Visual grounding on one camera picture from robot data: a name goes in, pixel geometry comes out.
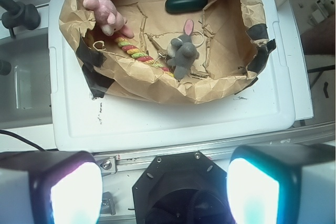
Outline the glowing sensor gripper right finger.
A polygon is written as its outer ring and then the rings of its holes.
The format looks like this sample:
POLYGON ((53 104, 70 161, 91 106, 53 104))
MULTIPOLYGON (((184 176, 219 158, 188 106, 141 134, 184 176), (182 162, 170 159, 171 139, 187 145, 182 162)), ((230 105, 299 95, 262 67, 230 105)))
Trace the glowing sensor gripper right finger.
POLYGON ((335 223, 335 147, 239 146, 227 197, 237 223, 335 223))

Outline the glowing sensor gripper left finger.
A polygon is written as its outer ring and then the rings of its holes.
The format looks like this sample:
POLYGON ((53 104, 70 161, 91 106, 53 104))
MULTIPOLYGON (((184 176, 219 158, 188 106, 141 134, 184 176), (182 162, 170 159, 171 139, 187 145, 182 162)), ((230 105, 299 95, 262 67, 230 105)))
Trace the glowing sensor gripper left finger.
POLYGON ((89 152, 1 153, 1 223, 97 223, 102 188, 89 152))

